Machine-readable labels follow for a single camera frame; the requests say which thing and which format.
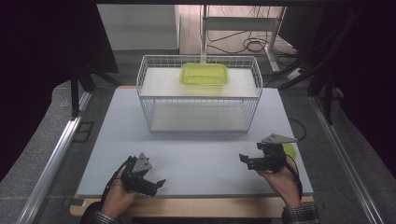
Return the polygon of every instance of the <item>cable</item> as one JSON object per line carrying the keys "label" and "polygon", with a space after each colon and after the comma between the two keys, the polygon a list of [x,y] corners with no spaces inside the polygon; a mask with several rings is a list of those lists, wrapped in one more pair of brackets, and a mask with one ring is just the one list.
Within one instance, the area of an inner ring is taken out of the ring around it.
{"label": "cable", "polygon": [[290,119],[290,118],[288,118],[288,120],[292,120],[292,121],[298,123],[298,124],[303,128],[303,130],[304,130],[303,136],[300,137],[300,138],[297,138],[297,140],[298,140],[299,142],[300,142],[300,141],[303,141],[303,140],[306,138],[306,128],[305,128],[305,126],[304,126],[300,121],[298,121],[297,119]]}

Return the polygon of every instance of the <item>gray floor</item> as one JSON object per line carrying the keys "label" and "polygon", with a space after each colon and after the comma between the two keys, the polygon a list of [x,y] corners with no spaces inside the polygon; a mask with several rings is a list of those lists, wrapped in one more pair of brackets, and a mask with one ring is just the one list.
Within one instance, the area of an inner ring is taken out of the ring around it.
{"label": "gray floor", "polygon": [[[123,85],[134,85],[135,75],[144,54],[178,54],[176,51],[115,52],[119,74],[113,74]],[[262,74],[271,74],[268,62],[258,58]],[[96,89],[82,118],[83,125],[92,126],[92,133],[77,133],[67,150],[64,161],[38,210],[34,223],[78,223],[79,217],[69,213],[79,180],[91,155],[106,110],[115,88],[97,76],[92,76]],[[275,87],[285,78],[271,83]],[[315,202],[322,223],[369,223],[361,203],[349,183],[329,137],[318,120],[316,110],[306,93],[309,79],[282,91],[281,97],[290,119],[299,120],[306,128],[306,138],[299,142]],[[53,91],[52,104],[35,135],[6,178],[0,183],[0,223],[15,223],[41,175],[52,150],[71,115],[70,85],[68,82]],[[338,102],[332,104],[332,121],[348,156],[369,190],[385,223],[396,223],[396,181],[375,151],[346,117]],[[296,137],[304,130],[294,121],[290,125]]]}

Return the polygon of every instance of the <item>person's left hand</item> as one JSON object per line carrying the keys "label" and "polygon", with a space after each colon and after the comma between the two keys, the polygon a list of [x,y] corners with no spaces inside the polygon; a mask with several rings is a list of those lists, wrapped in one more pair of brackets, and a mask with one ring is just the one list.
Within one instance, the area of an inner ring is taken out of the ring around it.
{"label": "person's left hand", "polygon": [[117,175],[110,190],[105,198],[101,212],[108,217],[117,218],[121,216],[134,202],[134,199],[139,194],[136,191],[128,192],[122,185],[120,176],[123,169]]}

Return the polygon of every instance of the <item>person's right hand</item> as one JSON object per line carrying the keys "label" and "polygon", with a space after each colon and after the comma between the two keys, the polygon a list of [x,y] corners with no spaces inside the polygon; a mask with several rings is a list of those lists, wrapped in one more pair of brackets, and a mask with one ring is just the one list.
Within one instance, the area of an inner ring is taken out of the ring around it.
{"label": "person's right hand", "polygon": [[[294,162],[291,159],[287,159],[287,163],[297,172]],[[282,170],[275,174],[268,173],[266,171],[256,171],[257,174],[264,177],[270,184],[274,192],[282,198],[287,207],[300,207],[301,203],[298,188],[294,180],[294,176],[288,170],[283,167]]]}

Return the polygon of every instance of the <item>wire basket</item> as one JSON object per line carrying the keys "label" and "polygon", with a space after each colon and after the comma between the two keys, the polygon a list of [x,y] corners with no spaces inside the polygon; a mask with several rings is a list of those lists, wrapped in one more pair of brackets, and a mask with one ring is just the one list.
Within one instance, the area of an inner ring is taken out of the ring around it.
{"label": "wire basket", "polygon": [[247,132],[262,95],[262,75],[251,56],[205,56],[227,66],[225,86],[179,82],[181,66],[199,55],[146,55],[136,86],[151,132]]}

